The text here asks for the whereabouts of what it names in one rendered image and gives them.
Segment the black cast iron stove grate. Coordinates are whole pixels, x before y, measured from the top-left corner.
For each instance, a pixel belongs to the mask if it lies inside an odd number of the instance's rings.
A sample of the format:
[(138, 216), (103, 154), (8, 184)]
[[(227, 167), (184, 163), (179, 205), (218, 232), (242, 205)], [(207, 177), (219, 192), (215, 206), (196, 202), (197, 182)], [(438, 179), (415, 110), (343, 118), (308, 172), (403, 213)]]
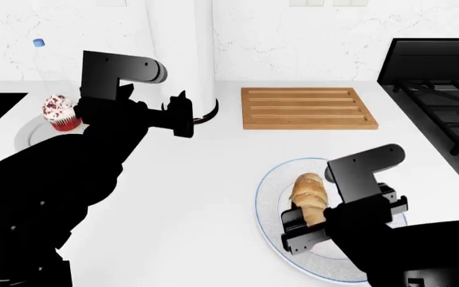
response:
[(397, 81), (393, 89), (404, 92), (454, 141), (452, 155), (459, 153), (459, 81), (435, 85), (429, 81)]

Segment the wooden grooved cutting board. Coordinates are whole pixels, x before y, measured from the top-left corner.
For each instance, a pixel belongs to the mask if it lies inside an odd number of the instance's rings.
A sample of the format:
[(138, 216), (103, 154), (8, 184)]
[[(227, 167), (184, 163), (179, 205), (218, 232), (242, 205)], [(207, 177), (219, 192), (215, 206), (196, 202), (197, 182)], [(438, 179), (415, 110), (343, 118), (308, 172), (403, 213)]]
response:
[(379, 124), (353, 88), (243, 88), (248, 130), (376, 130)]

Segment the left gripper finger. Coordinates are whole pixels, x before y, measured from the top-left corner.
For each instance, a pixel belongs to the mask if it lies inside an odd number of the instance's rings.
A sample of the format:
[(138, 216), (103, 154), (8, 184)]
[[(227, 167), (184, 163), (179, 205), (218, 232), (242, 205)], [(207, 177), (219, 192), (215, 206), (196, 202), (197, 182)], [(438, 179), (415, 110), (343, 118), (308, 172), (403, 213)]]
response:
[(168, 128), (174, 136), (192, 138), (194, 135), (194, 117), (191, 100), (186, 97), (186, 90), (182, 90), (178, 96), (170, 97), (167, 105)]
[(84, 124), (94, 124), (95, 99), (83, 96), (82, 87), (79, 87), (80, 99), (73, 107), (77, 119), (81, 119)]

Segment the plain white plate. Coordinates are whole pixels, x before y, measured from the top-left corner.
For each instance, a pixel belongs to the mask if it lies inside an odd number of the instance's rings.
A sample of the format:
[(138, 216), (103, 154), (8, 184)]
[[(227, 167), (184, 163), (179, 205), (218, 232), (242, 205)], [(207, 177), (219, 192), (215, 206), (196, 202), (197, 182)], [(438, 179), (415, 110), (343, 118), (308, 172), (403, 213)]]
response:
[(20, 152), (55, 136), (82, 134), (87, 127), (87, 124), (80, 124), (80, 126), (77, 126), (71, 131), (61, 132), (53, 128), (43, 116), (35, 116), (18, 131), (14, 138), (14, 149), (16, 152)]

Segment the white plate with blue rim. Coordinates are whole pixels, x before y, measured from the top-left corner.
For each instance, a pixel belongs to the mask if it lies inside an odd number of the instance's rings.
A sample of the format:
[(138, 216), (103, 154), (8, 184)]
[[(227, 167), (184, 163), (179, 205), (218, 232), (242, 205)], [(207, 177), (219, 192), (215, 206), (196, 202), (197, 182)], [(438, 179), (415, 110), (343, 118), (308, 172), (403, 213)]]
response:
[(280, 216), (292, 207), (290, 196), (296, 179), (306, 173), (324, 177), (326, 167), (326, 159), (308, 157), (291, 159), (268, 171), (260, 181), (255, 195), (257, 222), (273, 250), (300, 272), (332, 284), (366, 284), (366, 274), (355, 267), (331, 240), (297, 255), (283, 248), (281, 234), (284, 229)]

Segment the golden brown croissant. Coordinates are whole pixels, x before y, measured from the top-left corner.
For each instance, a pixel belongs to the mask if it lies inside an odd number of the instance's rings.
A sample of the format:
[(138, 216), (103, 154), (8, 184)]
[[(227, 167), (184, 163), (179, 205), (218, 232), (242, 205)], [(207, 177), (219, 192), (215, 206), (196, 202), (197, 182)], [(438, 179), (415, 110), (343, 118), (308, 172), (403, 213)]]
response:
[(294, 183), (290, 200), (301, 209), (307, 226), (326, 221), (324, 210), (328, 207), (328, 195), (323, 180), (317, 174), (299, 176)]

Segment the red cupcake with white frosting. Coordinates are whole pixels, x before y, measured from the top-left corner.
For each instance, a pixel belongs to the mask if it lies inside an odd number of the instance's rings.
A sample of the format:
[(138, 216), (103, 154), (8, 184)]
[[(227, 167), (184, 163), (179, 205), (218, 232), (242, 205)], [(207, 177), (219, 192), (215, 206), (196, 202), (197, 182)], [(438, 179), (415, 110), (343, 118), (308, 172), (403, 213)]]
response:
[(51, 95), (41, 107), (43, 118), (60, 132), (72, 131), (81, 124), (74, 111), (75, 104), (64, 95)]

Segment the clear bottle with blue cap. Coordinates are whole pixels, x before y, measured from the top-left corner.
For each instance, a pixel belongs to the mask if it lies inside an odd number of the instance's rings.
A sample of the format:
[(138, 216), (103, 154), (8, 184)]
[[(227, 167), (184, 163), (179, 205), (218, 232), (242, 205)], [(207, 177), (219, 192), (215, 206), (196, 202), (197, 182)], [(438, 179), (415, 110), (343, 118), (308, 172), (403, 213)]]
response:
[(47, 93), (75, 98), (76, 92), (61, 59), (41, 38), (34, 39), (33, 46), (35, 49), (33, 63)]

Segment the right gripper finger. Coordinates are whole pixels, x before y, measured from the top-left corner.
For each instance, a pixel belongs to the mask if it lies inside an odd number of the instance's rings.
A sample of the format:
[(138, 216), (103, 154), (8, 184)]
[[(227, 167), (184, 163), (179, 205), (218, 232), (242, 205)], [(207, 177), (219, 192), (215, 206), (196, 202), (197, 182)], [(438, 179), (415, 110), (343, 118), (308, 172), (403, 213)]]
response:
[(330, 239), (325, 231), (327, 223), (308, 226), (299, 207), (286, 210), (280, 216), (284, 230), (280, 236), (282, 246), (292, 255), (306, 252), (316, 244)]
[(378, 183), (382, 196), (389, 200), (390, 212), (392, 215), (408, 211), (408, 200), (405, 195), (398, 195), (397, 192), (385, 183)]

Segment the black gas stove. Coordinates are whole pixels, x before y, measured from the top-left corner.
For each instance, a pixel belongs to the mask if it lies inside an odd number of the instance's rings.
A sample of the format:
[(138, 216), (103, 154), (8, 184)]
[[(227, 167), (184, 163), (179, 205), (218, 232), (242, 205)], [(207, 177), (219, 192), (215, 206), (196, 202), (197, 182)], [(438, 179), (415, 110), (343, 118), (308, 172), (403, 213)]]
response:
[(429, 81), (442, 85), (459, 81), (459, 38), (395, 38), (378, 76), (378, 84), (459, 175), (459, 153), (451, 140), (404, 92), (397, 81)]

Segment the tall white cylindrical canister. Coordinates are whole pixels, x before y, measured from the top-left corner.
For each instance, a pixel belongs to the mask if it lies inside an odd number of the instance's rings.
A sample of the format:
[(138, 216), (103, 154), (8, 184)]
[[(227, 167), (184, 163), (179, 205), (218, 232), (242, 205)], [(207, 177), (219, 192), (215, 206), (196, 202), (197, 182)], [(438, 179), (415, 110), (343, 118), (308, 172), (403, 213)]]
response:
[(213, 0), (145, 0), (155, 59), (167, 69), (164, 102), (186, 90), (194, 123), (218, 113), (214, 65)]

